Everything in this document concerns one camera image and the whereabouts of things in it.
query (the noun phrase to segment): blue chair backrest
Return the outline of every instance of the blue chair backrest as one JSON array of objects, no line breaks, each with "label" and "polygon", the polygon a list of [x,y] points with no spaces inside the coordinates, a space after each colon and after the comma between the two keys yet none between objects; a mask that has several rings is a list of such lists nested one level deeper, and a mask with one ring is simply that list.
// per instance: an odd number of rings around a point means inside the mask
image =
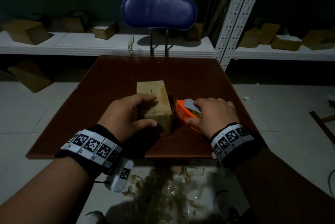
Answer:
[{"label": "blue chair backrest", "polygon": [[188,30],[197,18],[192,0],[123,0],[121,12],[128,25],[139,28]]}]

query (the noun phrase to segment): tabletop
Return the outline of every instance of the tabletop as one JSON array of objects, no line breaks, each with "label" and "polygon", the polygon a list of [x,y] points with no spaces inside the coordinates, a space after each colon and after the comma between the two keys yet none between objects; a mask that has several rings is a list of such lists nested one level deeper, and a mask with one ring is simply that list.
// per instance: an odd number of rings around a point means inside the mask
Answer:
[{"label": "tabletop", "polygon": [[[177,99],[199,97],[232,101],[240,123],[258,133],[244,105],[216,59],[100,56],[31,147],[29,159],[49,159],[79,130],[97,123],[108,105],[136,94],[136,83],[163,80],[172,110]],[[175,114],[169,136],[148,130],[125,146],[132,158],[212,158],[204,137]]]}]

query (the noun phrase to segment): white shelf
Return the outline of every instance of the white shelf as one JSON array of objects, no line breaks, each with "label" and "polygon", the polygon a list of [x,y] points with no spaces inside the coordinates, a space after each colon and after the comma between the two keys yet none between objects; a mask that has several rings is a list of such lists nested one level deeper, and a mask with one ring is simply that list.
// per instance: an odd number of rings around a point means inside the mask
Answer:
[{"label": "white shelf", "polygon": [[239,59],[335,61],[335,48],[312,51],[302,45],[298,51],[287,51],[259,45],[256,48],[236,48],[232,55],[232,58]]},{"label": "white shelf", "polygon": [[[81,55],[98,56],[130,55],[127,50],[129,31],[134,35],[133,54],[149,55],[149,31],[139,29],[123,29],[109,40],[98,39],[93,33],[50,32],[50,39],[38,44],[29,45],[14,42],[7,32],[0,32],[0,53],[27,55]],[[154,33],[153,46],[155,56],[164,56],[165,36]],[[182,37],[171,38],[168,41],[170,57],[201,57],[212,58],[214,48],[208,37],[201,41],[186,41]]]}]

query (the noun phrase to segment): wire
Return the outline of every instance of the wire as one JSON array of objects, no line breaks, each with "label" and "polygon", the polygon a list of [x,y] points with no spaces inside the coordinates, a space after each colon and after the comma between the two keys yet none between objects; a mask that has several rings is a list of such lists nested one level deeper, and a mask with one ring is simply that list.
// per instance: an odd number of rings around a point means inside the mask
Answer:
[{"label": "wire", "polygon": [[110,181],[104,181],[104,182],[102,182],[102,181],[94,181],[95,183],[104,183],[104,184],[110,184],[111,182]]},{"label": "wire", "polygon": [[330,186],[330,178],[332,177],[332,175],[334,174],[334,172],[335,172],[335,169],[333,171],[331,171],[330,174],[329,174],[329,176],[328,176],[328,187],[329,187],[330,194],[332,195],[333,198],[335,198],[335,197],[333,195],[332,188]]}]

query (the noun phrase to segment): hand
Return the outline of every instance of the hand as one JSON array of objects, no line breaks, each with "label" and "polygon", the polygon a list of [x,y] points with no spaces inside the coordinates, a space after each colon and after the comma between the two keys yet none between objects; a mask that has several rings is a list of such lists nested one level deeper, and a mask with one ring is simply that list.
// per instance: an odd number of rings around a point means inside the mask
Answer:
[{"label": "hand", "polygon": [[199,98],[193,102],[201,110],[201,118],[190,118],[186,123],[198,127],[207,138],[232,122],[240,122],[234,104],[221,98]]},{"label": "hand", "polygon": [[115,137],[124,143],[137,131],[148,126],[156,127],[153,119],[137,119],[137,106],[143,101],[154,101],[156,96],[151,94],[135,94],[113,101],[101,116],[98,124],[108,129]]}]

